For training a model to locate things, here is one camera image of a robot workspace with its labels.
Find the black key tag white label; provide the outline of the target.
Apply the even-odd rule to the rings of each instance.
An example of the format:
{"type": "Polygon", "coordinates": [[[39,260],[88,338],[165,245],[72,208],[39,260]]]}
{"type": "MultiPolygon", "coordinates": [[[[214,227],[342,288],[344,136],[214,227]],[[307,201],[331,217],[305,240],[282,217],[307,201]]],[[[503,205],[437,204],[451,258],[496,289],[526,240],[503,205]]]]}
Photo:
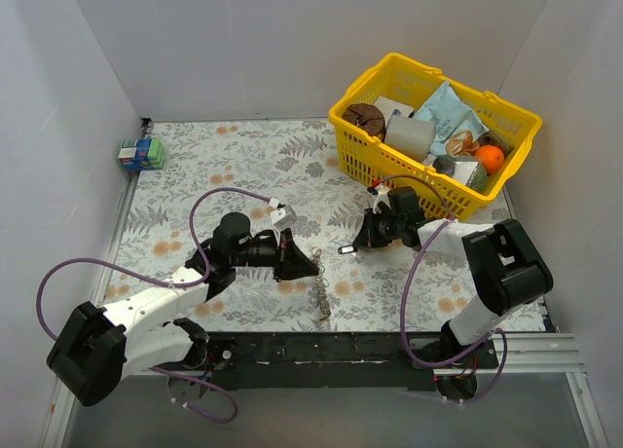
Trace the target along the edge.
{"type": "Polygon", "coordinates": [[[344,245],[344,246],[340,246],[338,248],[338,253],[339,254],[352,254],[352,253],[356,253],[357,252],[357,248],[353,245],[344,245]]]}

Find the steel disc with keyrings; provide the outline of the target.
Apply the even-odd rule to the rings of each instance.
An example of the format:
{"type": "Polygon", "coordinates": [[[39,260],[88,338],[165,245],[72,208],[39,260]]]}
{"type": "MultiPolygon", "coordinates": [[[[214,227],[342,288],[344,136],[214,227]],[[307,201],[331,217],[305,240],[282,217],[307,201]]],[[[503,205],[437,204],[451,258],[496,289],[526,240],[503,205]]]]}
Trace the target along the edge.
{"type": "Polygon", "coordinates": [[[324,277],[325,267],[321,258],[322,250],[317,246],[311,249],[311,261],[318,269],[318,274],[315,276],[315,283],[313,290],[316,294],[317,306],[319,309],[319,321],[326,321],[331,317],[330,304],[327,298],[328,281],[324,277]]]}

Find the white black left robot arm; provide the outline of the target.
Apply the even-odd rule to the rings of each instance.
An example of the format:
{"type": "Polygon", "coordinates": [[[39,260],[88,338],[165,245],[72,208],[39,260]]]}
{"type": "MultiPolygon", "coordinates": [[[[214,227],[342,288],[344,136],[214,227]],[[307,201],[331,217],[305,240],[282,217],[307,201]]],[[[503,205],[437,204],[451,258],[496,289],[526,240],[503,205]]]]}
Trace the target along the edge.
{"type": "Polygon", "coordinates": [[[213,360],[208,334],[181,314],[223,292],[239,267],[269,268],[277,281],[319,274],[290,229],[252,234],[246,215],[228,213],[164,286],[102,307],[79,305],[55,340],[48,366],[85,406],[96,405],[127,376],[160,364],[207,366],[213,360]]]}

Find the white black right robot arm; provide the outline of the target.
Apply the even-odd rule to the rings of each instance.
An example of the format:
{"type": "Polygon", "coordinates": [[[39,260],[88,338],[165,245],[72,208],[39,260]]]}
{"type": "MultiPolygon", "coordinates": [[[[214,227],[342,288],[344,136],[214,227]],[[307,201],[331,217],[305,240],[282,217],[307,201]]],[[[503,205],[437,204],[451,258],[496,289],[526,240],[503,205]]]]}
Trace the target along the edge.
{"type": "Polygon", "coordinates": [[[475,285],[475,296],[443,325],[439,339],[418,351],[412,349],[404,330],[408,298],[401,298],[400,335],[415,364],[424,368],[466,365],[508,316],[553,289],[552,273],[518,220],[470,224],[454,216],[427,218],[417,192],[409,186],[389,189],[376,183],[368,191],[375,200],[364,212],[352,251],[400,240],[416,251],[418,261],[427,252],[466,261],[475,285]]]}

